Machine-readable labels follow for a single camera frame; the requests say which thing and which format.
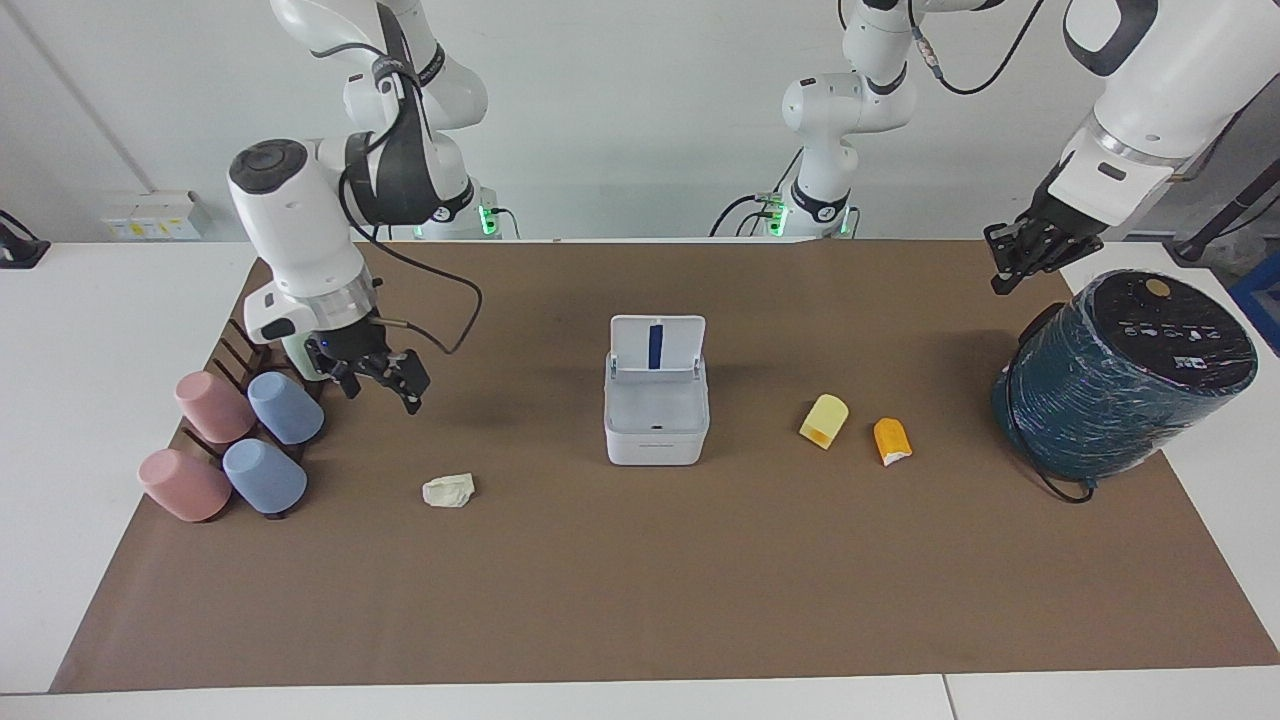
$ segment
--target container lid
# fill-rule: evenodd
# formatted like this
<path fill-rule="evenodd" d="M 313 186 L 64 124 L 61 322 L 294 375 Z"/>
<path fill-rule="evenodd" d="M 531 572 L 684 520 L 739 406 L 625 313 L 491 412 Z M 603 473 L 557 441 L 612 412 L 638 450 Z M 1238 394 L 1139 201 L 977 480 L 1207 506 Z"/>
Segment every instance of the container lid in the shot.
<path fill-rule="evenodd" d="M 1094 288 L 1103 342 L 1144 372 L 1189 389 L 1252 379 L 1258 357 L 1240 323 L 1203 292 L 1157 273 L 1126 270 Z"/>
<path fill-rule="evenodd" d="M 701 315 L 616 315 L 609 351 L 623 370 L 689 370 L 703 355 Z"/>

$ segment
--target brown surface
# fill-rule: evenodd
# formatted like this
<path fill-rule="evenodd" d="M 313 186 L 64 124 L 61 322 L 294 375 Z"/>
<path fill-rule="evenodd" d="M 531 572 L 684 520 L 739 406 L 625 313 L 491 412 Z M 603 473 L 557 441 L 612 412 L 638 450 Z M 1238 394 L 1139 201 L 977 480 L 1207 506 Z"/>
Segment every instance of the brown surface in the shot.
<path fill-rule="evenodd" d="M 1162 456 L 1071 507 L 1010 455 L 987 391 L 1056 277 L 996 297 L 963 242 L 408 251 L 488 291 L 453 359 L 394 334 L 433 373 L 422 413 L 325 393 L 284 521 L 143 500 L 55 691 L 1280 661 Z M 465 290 L 370 265 L 388 315 L 458 329 Z M 696 466 L 608 464 L 617 313 L 707 316 Z M 822 392 L 851 409 L 829 452 L 796 434 Z M 891 469 L 882 415 L 916 451 Z M 460 471 L 471 505 L 422 503 Z"/>

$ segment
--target open container lid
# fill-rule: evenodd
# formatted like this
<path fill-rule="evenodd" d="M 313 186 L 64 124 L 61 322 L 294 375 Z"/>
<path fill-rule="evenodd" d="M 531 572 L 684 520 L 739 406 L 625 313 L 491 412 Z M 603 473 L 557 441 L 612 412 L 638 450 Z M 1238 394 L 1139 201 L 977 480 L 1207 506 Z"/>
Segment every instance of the open container lid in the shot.
<path fill-rule="evenodd" d="M 609 351 L 622 370 L 690 370 L 703 355 L 701 315 L 616 315 Z"/>

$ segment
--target white crumpled tissue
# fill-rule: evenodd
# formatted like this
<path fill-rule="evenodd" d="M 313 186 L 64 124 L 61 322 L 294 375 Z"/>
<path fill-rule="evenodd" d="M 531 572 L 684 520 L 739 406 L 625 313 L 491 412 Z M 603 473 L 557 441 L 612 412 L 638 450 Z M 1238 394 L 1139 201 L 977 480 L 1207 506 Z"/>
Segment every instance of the white crumpled tissue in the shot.
<path fill-rule="evenodd" d="M 422 486 L 422 500 L 431 507 L 462 507 L 475 492 L 471 473 L 445 475 Z"/>

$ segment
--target cylindrical appliance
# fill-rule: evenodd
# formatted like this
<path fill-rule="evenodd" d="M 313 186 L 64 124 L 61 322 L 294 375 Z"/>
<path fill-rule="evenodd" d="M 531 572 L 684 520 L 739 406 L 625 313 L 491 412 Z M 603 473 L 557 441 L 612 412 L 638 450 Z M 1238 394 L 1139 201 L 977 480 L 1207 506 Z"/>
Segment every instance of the cylindrical appliance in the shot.
<path fill-rule="evenodd" d="M 1204 293 L 1116 270 L 1028 328 L 991 401 L 1039 469 L 1093 482 L 1138 465 L 1225 405 L 1257 365 L 1248 333 Z"/>

